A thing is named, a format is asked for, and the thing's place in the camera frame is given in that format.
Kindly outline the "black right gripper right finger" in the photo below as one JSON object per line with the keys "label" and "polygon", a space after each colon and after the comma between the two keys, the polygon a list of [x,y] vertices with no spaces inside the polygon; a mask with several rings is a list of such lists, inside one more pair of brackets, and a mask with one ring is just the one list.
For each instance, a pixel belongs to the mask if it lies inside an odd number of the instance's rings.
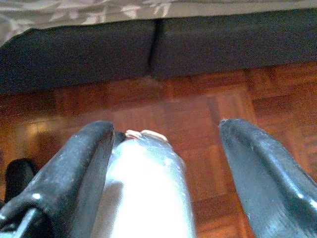
{"label": "black right gripper right finger", "polygon": [[225,119],[220,138],[256,238],[317,238],[317,183],[285,147],[244,119]]}

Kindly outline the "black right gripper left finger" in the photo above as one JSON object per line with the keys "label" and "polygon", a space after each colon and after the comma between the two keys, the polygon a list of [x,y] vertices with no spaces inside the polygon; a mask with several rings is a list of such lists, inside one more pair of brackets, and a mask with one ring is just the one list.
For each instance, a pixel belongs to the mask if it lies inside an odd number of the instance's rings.
{"label": "black right gripper left finger", "polygon": [[72,135],[0,209],[0,238],[90,238],[113,140],[107,121]]}

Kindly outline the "left robot leg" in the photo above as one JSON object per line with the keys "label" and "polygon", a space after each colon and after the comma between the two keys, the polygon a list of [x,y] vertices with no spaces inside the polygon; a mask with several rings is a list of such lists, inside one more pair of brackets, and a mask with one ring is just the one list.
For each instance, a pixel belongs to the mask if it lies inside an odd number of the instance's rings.
{"label": "left robot leg", "polygon": [[5,196],[7,203],[18,196],[37,173],[37,167],[27,158],[11,161],[5,171]]}

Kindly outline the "dark fabric bed frame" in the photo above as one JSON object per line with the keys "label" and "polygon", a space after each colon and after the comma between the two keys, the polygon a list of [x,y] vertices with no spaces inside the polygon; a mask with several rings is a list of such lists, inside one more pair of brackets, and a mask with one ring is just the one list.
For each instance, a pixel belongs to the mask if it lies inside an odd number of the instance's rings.
{"label": "dark fabric bed frame", "polygon": [[317,60],[317,7],[30,29],[0,46],[0,95]]}

